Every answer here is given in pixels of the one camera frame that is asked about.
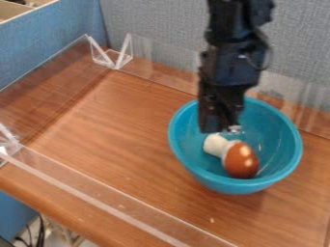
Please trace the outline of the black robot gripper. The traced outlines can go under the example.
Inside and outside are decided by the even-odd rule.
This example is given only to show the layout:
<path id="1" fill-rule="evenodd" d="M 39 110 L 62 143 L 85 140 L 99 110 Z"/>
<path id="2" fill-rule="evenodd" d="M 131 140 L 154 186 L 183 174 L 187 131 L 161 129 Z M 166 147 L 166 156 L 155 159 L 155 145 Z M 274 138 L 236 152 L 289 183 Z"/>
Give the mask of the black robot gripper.
<path id="1" fill-rule="evenodd" d="M 258 85 L 270 65 L 272 49 L 264 41 L 218 42 L 202 53 L 199 71 L 199 126 L 202 133 L 240 126 L 245 93 Z"/>

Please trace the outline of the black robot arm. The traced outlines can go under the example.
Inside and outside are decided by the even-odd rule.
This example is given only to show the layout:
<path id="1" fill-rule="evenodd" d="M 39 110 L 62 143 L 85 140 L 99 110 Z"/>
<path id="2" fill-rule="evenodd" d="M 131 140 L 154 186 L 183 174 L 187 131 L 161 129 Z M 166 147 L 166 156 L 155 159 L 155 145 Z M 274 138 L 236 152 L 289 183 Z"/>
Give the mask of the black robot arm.
<path id="1" fill-rule="evenodd" d="M 240 127 L 245 93 L 260 83 L 273 49 L 261 26 L 273 21 L 274 0 L 206 0 L 207 50 L 199 67 L 201 132 Z"/>

